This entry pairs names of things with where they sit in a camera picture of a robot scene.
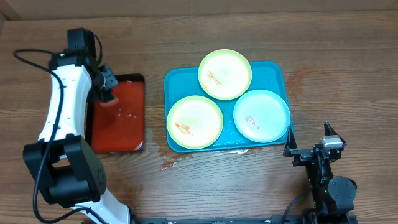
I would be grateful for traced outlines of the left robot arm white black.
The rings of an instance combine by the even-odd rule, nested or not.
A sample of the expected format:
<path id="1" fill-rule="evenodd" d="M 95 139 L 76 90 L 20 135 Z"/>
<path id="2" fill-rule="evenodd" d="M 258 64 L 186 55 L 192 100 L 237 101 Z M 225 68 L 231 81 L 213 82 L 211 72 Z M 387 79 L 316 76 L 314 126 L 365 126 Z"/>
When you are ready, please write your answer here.
<path id="1" fill-rule="evenodd" d="M 118 81 L 102 65 L 101 42 L 92 31 L 67 32 L 68 47 L 49 52 L 48 67 L 39 68 L 52 78 L 47 119 L 36 143 L 24 146 L 23 159 L 35 180 L 32 209 L 42 223 L 49 223 L 38 209 L 38 196 L 70 212 L 53 219 L 62 221 L 77 212 L 93 223 L 135 223 L 129 206 L 108 189 L 102 162 L 85 140 L 85 115 L 89 101 L 117 102 L 112 89 Z"/>

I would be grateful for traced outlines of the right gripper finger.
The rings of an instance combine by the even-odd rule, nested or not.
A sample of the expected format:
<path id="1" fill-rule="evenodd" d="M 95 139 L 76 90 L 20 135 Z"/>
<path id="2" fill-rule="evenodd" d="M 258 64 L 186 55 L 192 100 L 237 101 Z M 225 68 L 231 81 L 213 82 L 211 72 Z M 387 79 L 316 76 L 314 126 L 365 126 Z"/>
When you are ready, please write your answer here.
<path id="1" fill-rule="evenodd" d="M 297 150 L 297 144 L 294 138 L 292 128 L 289 126 L 287 130 L 287 142 L 284 147 L 284 155 L 291 156 L 294 151 Z"/>
<path id="2" fill-rule="evenodd" d="M 338 136 L 341 142 L 344 142 L 344 139 L 340 137 L 340 135 L 331 127 L 329 122 L 324 123 L 324 130 L 326 136 Z"/>

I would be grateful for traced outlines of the orange sponge with black scourer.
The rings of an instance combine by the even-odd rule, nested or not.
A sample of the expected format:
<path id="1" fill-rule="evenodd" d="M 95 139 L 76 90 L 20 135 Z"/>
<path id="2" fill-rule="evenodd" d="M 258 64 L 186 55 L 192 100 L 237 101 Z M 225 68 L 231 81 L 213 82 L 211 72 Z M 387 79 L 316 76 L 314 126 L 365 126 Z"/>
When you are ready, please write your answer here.
<path id="1" fill-rule="evenodd" d="M 108 100 L 108 101 L 105 101 L 105 102 L 100 102 L 99 104 L 102 106 L 102 107 L 112 107 L 112 106 L 115 106 L 115 105 L 117 105 L 119 103 L 119 99 L 117 98 L 117 97 L 114 97 L 114 98 L 112 98 L 111 100 Z"/>

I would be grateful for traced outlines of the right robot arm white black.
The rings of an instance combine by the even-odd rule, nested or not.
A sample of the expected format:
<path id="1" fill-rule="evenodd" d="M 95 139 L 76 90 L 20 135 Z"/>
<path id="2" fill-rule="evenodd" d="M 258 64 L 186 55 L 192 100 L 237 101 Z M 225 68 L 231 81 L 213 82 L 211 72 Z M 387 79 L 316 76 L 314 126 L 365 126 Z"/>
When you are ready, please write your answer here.
<path id="1" fill-rule="evenodd" d="M 336 223 L 354 224 L 358 220 L 349 212 L 354 210 L 356 182 L 350 178 L 335 176 L 330 164 L 341 158 L 346 141 L 329 123 L 324 123 L 325 135 L 311 149 L 298 149 L 292 128 L 288 128 L 283 156 L 292 157 L 294 167 L 304 166 L 310 189 L 299 195 L 286 208 L 282 223 Z M 301 216 L 288 217 L 290 209 L 299 200 L 312 195 L 314 208 L 306 209 Z"/>

